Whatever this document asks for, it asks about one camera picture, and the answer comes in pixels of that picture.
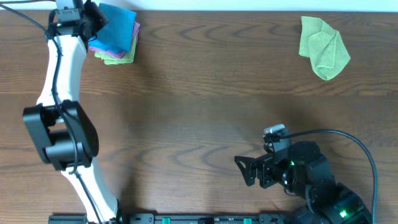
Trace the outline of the blue microfiber cloth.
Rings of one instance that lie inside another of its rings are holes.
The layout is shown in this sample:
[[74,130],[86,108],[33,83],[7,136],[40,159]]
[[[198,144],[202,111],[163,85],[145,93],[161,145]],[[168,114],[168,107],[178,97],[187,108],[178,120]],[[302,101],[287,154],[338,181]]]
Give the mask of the blue microfiber cloth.
[[89,46],[110,49],[114,52],[129,51],[136,13],[105,3],[100,3],[99,8],[105,13],[109,22],[96,33],[96,38],[90,39]]

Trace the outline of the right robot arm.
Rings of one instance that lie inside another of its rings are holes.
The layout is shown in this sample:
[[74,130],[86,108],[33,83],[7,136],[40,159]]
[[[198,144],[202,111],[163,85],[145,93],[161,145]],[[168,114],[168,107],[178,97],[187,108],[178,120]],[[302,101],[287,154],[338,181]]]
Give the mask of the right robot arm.
[[258,181],[266,189],[280,184],[285,192],[304,199],[305,205],[284,215],[281,223],[372,223],[360,197],[336,182],[316,142],[281,139],[264,148],[263,156],[235,156],[234,161],[246,185]]

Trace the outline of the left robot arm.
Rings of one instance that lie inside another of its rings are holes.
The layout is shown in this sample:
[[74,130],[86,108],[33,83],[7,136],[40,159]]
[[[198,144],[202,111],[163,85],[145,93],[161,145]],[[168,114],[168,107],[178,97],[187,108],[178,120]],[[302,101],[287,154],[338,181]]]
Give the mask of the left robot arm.
[[81,71],[88,42],[108,19],[92,1],[57,1],[45,31],[49,64],[44,88],[23,122],[41,160],[68,179],[82,201],[82,217],[50,217],[49,223],[125,223],[96,156],[98,134],[80,105]]

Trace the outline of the purple folded cloth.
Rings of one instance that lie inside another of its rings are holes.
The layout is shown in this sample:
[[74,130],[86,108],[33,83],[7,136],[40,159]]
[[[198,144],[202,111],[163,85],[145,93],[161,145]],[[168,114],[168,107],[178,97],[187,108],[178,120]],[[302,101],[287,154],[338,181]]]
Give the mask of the purple folded cloth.
[[138,23],[138,22],[135,22],[135,23],[134,23],[133,32],[132,32],[131,41],[130,41],[130,48],[129,48],[129,51],[120,50],[120,51],[118,51],[118,52],[114,52],[114,51],[112,51],[112,50],[110,50],[110,49],[105,50],[104,48],[95,47],[95,46],[92,46],[92,45],[89,46],[89,50],[92,51],[92,52],[95,52],[95,50],[102,50],[102,51],[104,51],[104,52],[108,52],[108,53],[109,53],[110,55],[112,55],[113,57],[121,58],[125,53],[130,52],[131,45],[132,45],[132,40],[133,40],[133,38],[134,38],[134,36],[135,36],[136,34],[139,34],[139,28],[140,28],[140,26],[141,26],[140,23]]

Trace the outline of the light green folded cloth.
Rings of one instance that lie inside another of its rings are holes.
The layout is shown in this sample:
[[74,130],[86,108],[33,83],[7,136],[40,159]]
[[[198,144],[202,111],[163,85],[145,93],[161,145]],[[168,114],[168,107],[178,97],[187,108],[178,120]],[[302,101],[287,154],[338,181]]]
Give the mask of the light green folded cloth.
[[119,64],[133,63],[136,52],[137,41],[138,41],[138,34],[136,34],[132,40],[130,52],[125,53],[121,58],[113,57],[108,52],[104,52],[102,50],[95,50],[95,57],[100,58],[105,65],[119,65]]

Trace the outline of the olive green crumpled cloth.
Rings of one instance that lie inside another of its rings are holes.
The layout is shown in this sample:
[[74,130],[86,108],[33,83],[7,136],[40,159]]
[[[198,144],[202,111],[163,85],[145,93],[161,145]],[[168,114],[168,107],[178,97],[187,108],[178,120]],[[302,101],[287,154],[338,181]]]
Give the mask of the olive green crumpled cloth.
[[310,60],[322,80],[335,78],[351,60],[340,32],[317,17],[302,16],[301,22],[299,55]]

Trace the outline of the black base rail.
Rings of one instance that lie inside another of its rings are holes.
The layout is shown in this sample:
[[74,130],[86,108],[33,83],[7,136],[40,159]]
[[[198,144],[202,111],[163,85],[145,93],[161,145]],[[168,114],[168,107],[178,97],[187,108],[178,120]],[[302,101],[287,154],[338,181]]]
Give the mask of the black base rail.
[[258,215],[155,215],[153,213],[94,213],[87,215],[51,215],[48,224],[292,224],[299,221],[282,213],[261,213]]

